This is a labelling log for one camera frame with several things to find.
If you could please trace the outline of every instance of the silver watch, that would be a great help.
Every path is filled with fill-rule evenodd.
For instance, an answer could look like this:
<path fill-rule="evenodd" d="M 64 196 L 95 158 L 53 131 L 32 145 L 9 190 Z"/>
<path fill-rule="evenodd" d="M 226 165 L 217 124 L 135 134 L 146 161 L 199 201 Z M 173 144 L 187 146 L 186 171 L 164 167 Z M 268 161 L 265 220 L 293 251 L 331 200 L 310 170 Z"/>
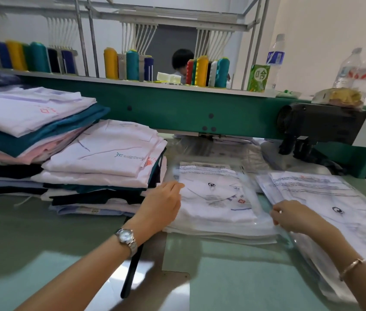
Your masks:
<path fill-rule="evenodd" d="M 120 243 L 126 244 L 131 250 L 131 256 L 137 252 L 137 242 L 135 242 L 134 233 L 130 229 L 118 229 L 115 235 L 118 237 Z"/>

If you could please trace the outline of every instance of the green machine beam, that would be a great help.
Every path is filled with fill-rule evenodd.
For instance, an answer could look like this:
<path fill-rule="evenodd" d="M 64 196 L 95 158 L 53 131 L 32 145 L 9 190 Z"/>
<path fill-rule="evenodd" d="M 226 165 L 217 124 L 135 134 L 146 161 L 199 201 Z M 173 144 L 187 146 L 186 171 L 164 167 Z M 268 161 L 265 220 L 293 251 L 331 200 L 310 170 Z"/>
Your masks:
<path fill-rule="evenodd" d="M 81 92 L 110 107 L 106 119 L 134 121 L 154 129 L 221 135 L 283 139 L 275 127 L 279 109 L 293 102 L 245 94 L 171 89 L 166 86 L 127 85 L 115 81 L 90 81 L 22 76 L 27 84 L 68 92 Z M 316 149 L 343 164 L 351 175 L 366 177 L 366 148 L 341 143 L 319 143 Z"/>

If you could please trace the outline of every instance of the watch face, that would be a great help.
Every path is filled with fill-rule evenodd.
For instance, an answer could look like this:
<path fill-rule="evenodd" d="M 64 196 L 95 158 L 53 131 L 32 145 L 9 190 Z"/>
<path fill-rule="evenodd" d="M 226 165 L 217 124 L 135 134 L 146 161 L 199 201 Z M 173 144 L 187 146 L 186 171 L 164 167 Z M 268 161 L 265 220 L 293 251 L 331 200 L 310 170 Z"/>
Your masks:
<path fill-rule="evenodd" d="M 120 235 L 118 236 L 118 239 L 120 242 L 128 242 L 133 238 L 133 233 L 130 230 L 123 230 L 120 232 Z"/>

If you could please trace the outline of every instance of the gray door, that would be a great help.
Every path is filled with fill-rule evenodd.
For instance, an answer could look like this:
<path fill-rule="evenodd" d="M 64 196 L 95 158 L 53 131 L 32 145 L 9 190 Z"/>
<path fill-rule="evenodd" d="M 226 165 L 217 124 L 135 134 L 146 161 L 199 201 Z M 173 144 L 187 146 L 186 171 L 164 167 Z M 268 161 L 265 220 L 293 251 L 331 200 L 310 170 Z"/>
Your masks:
<path fill-rule="evenodd" d="M 197 29 L 194 27 L 182 27 L 171 25 L 159 25 L 146 55 L 155 60 L 154 79 L 157 73 L 173 74 L 175 70 L 171 66 L 171 57 L 178 49 L 190 49 L 195 52 Z"/>

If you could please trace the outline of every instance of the gold bracelet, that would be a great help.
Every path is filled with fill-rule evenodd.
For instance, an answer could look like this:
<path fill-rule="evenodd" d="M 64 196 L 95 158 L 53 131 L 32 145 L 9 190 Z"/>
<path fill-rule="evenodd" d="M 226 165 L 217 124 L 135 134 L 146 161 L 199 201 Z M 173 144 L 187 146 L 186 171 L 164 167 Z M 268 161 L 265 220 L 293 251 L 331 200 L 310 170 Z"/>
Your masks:
<path fill-rule="evenodd" d="M 362 260 L 362 259 L 357 259 L 356 261 L 354 261 L 353 263 L 351 263 L 349 266 L 347 266 L 344 271 L 341 272 L 339 279 L 341 281 L 343 281 L 343 277 L 350 272 L 353 268 L 355 268 L 357 265 L 359 264 L 363 264 L 366 260 Z"/>

